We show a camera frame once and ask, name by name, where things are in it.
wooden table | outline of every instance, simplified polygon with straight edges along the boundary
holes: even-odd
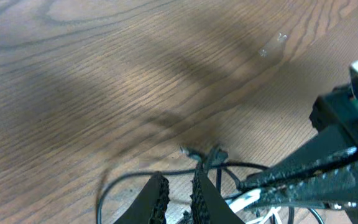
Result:
[[[193,167],[181,144],[273,165],[355,59],[358,0],[0,0],[0,223],[94,223],[107,181]],[[190,179],[169,179],[168,223]],[[105,223],[146,180],[111,192]]]

black plastic part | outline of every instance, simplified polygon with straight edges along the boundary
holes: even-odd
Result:
[[[241,182],[239,190],[248,191],[254,187],[263,187],[286,181],[289,178],[305,178],[303,175],[307,175],[307,172],[313,173],[320,170],[322,164],[330,165],[334,162],[337,157],[329,159],[331,155],[338,151],[345,151],[352,146],[353,143],[340,126],[330,126],[277,165],[256,175],[248,176],[247,180]]]
[[[331,94],[320,96],[313,106],[310,120],[319,132],[331,124],[340,124],[358,148],[358,109],[354,105],[350,86],[342,86]],[[353,223],[358,223],[358,211],[347,211]]]
[[[195,174],[191,199],[194,224],[244,224],[229,208],[204,172],[197,171]]]
[[[168,195],[168,180],[157,172],[115,224],[166,223],[165,211],[169,202]]]

black wire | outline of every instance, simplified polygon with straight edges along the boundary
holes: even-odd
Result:
[[[227,173],[234,180],[234,183],[236,184],[236,188],[238,188],[238,186],[240,184],[240,179],[233,172],[231,172],[228,168],[222,168],[222,170],[225,173]]]
[[[260,167],[263,167],[263,169],[265,166],[261,166],[258,164],[253,164],[253,163],[248,163],[248,162],[226,162],[223,164],[220,164],[218,166],[212,166],[211,169],[217,169],[217,168],[224,168],[224,167],[233,167],[233,166],[237,166],[237,167],[250,167],[250,168],[256,168],[256,169],[260,169]],[[173,171],[162,171],[160,172],[162,175],[183,175],[183,174],[191,174],[194,173],[196,171],[196,169],[188,169],[188,170],[173,170]],[[116,180],[110,182],[110,184],[108,184],[108,186],[106,187],[106,189],[104,190],[103,194],[100,196],[100,199],[98,201],[98,204],[96,205],[96,223],[97,224],[101,224],[102,223],[102,207],[103,207],[103,202],[104,199],[107,197],[108,193],[110,192],[110,190],[116,185],[118,184],[118,182],[131,178],[131,177],[142,177],[142,176],[150,176],[153,175],[155,173],[155,171],[146,171],[146,172],[135,172],[135,173],[130,173],[130,174],[124,174],[120,177],[118,177]]]
[[[277,224],[277,219],[276,219],[276,216],[275,216],[275,215],[272,215],[272,216],[270,217],[270,223]]]
[[[219,194],[221,194],[221,186],[222,186],[222,169],[216,169],[216,190],[218,190]]]
[[[260,170],[265,170],[268,169],[267,166],[263,166],[263,165],[259,165],[259,164],[253,164],[253,163],[249,163],[249,162],[227,162],[227,163],[223,163],[221,165],[218,166],[212,166],[211,169],[222,169],[225,167],[248,167],[248,168],[255,168],[255,169],[260,169]],[[190,174],[195,172],[196,169],[188,169],[188,170],[173,170],[173,171],[163,171],[160,172],[162,175],[183,175],[183,174]],[[135,172],[135,173],[131,173],[131,174],[124,174],[120,177],[118,177],[116,180],[110,182],[110,184],[108,184],[108,186],[106,187],[106,189],[104,190],[103,194],[100,196],[100,199],[98,201],[98,204],[96,205],[96,223],[97,224],[101,224],[102,223],[102,207],[103,207],[103,202],[104,199],[107,197],[108,193],[110,192],[110,190],[120,181],[124,180],[124,179],[128,179],[131,177],[141,177],[141,176],[150,176],[153,175],[155,173],[155,171],[148,171],[148,172]],[[229,200],[229,199],[235,199],[238,196],[240,196],[242,193],[238,193],[236,195],[232,195],[232,196],[228,196],[228,197],[224,197],[224,200]],[[290,211],[288,213],[289,218],[288,218],[288,224],[293,224],[293,220],[294,220],[294,216],[295,216],[295,212],[293,211],[293,207],[289,208]],[[317,221],[319,222],[319,224],[324,224],[323,219],[320,217],[320,215],[318,214],[318,212],[312,208],[309,208],[309,211],[314,215],[314,217],[317,219]]]
[[[295,217],[295,209],[293,207],[288,208],[288,224],[293,224]]]
[[[320,214],[314,210],[313,208],[308,208],[309,212],[316,218],[319,224],[324,224],[323,219],[321,218]]]

white cable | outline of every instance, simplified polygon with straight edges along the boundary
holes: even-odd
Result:
[[[259,217],[259,218],[256,218],[254,220],[246,222],[246,224],[254,224],[254,223],[262,221],[263,219],[264,219],[264,217]]]
[[[268,213],[264,216],[264,218],[262,219],[262,221],[260,221],[258,224],[264,224],[272,215],[273,213],[277,213],[278,211],[280,211],[281,207],[278,207],[278,208],[275,208],[275,207],[272,207]],[[277,213],[277,224],[282,224],[281,222],[281,219],[280,217],[278,216],[278,213]]]
[[[273,216],[276,218],[276,221],[277,221],[277,224],[283,224],[283,222],[281,222],[281,218],[280,216],[278,215],[278,211],[280,209],[273,209]]]
[[[260,189],[254,189],[242,194],[240,197],[236,198],[229,204],[230,209],[234,213],[237,213],[246,206],[258,201],[260,198],[260,192]]]

wood grain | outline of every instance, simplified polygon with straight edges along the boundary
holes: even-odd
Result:
[[[194,166],[179,144],[272,165],[357,58],[357,0],[0,0],[0,223],[93,223],[105,181]],[[169,223],[190,179],[170,178]],[[146,180],[111,192],[106,223]]]

